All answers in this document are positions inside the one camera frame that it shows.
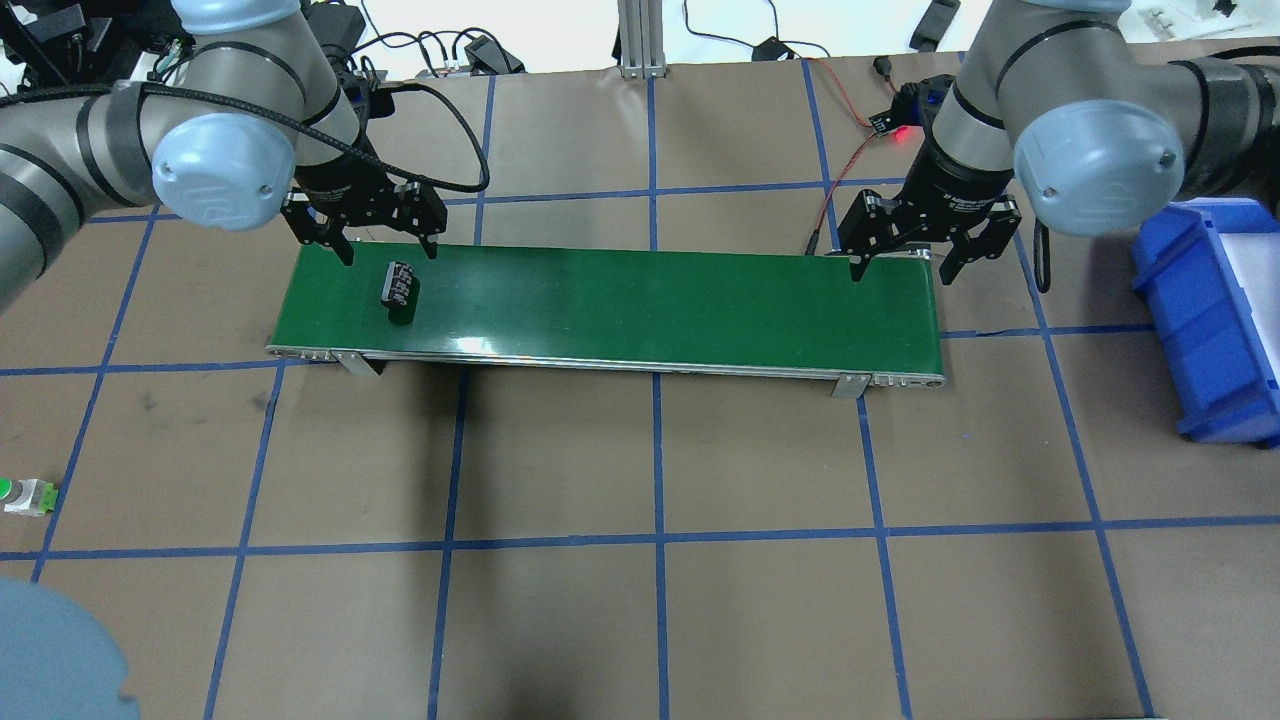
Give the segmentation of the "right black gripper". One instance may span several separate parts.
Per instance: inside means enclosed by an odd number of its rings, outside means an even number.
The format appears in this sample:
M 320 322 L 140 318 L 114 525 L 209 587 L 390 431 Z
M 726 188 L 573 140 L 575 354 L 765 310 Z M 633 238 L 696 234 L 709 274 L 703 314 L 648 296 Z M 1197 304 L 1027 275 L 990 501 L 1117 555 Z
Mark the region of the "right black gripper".
M 1021 222 L 1011 182 L 1011 176 L 913 176 L 893 196 L 859 190 L 838 220 L 838 252 L 850 259 L 851 282 L 863 281 L 874 256 L 909 243 L 951 247 L 940 265 L 943 286 L 969 264 L 1004 255 Z

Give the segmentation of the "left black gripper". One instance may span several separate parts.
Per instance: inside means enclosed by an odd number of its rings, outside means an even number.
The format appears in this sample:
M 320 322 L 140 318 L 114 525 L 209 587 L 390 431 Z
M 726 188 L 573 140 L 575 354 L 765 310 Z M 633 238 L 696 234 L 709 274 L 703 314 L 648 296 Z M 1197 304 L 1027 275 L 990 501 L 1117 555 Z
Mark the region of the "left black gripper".
M 413 234 L 426 258 L 438 259 L 448 209 L 433 187 L 396 183 L 370 165 L 301 167 L 294 183 L 282 206 L 285 223 L 301 243 L 330 246 L 344 266 L 355 264 L 355 249 L 342 232 L 347 227 L 384 225 Z

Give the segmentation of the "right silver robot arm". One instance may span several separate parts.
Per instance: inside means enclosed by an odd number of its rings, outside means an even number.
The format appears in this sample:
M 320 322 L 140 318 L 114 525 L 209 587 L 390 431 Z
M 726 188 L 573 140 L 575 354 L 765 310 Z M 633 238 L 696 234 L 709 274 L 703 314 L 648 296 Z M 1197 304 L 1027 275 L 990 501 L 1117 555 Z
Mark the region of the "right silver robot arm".
M 943 283 L 1009 246 L 1018 182 L 1046 232 L 1129 229 L 1169 204 L 1240 197 L 1277 210 L 1277 45 L 1139 61 L 1126 1 L 996 1 L 899 193 L 861 191 L 838 224 L 854 282 L 874 258 L 946 243 Z

